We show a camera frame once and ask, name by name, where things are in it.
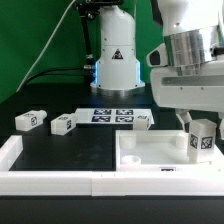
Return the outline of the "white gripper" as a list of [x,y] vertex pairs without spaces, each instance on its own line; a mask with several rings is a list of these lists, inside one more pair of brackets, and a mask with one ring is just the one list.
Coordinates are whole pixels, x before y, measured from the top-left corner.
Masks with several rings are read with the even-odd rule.
[[186,133],[192,120],[188,110],[219,112],[220,138],[224,140],[224,75],[178,76],[168,67],[154,68],[151,86],[158,106],[176,108],[176,116]]

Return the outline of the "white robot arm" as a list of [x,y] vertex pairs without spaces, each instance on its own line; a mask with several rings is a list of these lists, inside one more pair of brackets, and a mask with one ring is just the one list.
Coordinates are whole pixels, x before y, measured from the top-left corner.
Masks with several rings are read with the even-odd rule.
[[[221,119],[224,139],[224,0],[151,0],[163,43],[147,64],[155,102],[174,108],[181,123],[191,110],[212,111]],[[116,3],[103,3],[101,57],[91,90],[127,96],[144,87],[135,54],[135,21]]]

